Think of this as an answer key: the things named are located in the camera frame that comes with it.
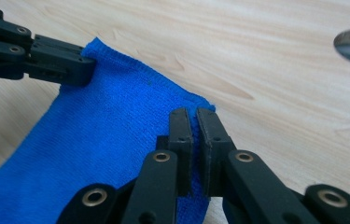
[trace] tabletop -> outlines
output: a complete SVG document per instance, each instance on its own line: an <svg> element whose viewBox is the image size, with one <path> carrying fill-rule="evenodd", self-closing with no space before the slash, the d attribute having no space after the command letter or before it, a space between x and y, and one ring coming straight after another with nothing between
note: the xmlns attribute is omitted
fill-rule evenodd
<svg viewBox="0 0 350 224"><path fill-rule="evenodd" d="M291 189L350 193L350 61L334 38L350 1L0 1L34 34L108 46L204 96L235 145ZM0 165L47 111L59 85L0 79ZM204 223L223 223L213 199Z"/></svg>

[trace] microfiber cloth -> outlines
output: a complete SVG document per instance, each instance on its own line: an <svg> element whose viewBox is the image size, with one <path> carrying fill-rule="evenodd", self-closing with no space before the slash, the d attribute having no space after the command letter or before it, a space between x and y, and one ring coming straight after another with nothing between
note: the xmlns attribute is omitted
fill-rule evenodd
<svg viewBox="0 0 350 224"><path fill-rule="evenodd" d="M0 223L55 223L80 189L94 183L117 189L136 178L179 107L189 112L198 156L196 109L215 110L213 105L98 38L82 54L97 62L91 83L61 86L49 111L0 168ZM178 223L202 223L207 210L194 168L193 195L178 200Z"/></svg>

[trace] light wood surface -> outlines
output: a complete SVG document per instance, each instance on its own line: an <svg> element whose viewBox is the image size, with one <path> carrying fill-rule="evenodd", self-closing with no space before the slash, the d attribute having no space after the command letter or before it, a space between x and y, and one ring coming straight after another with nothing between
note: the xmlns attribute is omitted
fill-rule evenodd
<svg viewBox="0 0 350 224"><path fill-rule="evenodd" d="M290 188L350 193L350 1L0 1L5 20L85 46L95 36L217 106L235 145ZM0 79L0 165L59 85ZM225 223L214 199L205 223Z"/></svg>

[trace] blue towel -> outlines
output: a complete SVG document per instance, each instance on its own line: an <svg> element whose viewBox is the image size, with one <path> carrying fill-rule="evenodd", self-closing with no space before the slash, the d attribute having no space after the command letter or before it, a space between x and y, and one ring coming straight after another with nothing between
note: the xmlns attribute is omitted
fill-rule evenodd
<svg viewBox="0 0 350 224"><path fill-rule="evenodd" d="M91 84L61 86L49 111L0 168L0 223L55 223L80 189L93 183L119 188L137 177L157 135L168 134L172 110L188 109L194 133L196 108L215 110L97 38L83 55L97 61ZM208 199L197 173L193 197L178 201L178 223L203 222Z"/></svg>

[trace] metal bolt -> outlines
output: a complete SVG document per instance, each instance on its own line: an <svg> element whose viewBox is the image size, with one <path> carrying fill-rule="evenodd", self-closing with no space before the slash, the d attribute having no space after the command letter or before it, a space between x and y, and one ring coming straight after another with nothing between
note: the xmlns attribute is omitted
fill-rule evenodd
<svg viewBox="0 0 350 224"><path fill-rule="evenodd" d="M164 153L164 152L156 153L154 155L155 161L162 162L162 161L168 161L169 159L171 159L171 156L167 153Z"/></svg>
<svg viewBox="0 0 350 224"><path fill-rule="evenodd" d="M11 50L11 52L17 53L17 52L20 51L20 48L18 48L18 47L11 47L11 48L9 48L9 50Z"/></svg>
<svg viewBox="0 0 350 224"><path fill-rule="evenodd" d="M343 196L330 189L321 189L317 192L317 195L321 201L334 207L343 208L348 205Z"/></svg>
<svg viewBox="0 0 350 224"><path fill-rule="evenodd" d="M82 203L88 207L94 207L101 204L107 198L107 192L104 189L92 189L84 194Z"/></svg>
<svg viewBox="0 0 350 224"><path fill-rule="evenodd" d="M18 27L17 31L20 32L20 33L23 33L23 34L27 33L26 28L23 28L23 27Z"/></svg>
<svg viewBox="0 0 350 224"><path fill-rule="evenodd" d="M244 161L244 162L250 162L250 161L254 160L254 158L250 154L245 153L245 152L240 152L240 153L236 154L235 158L238 161Z"/></svg>

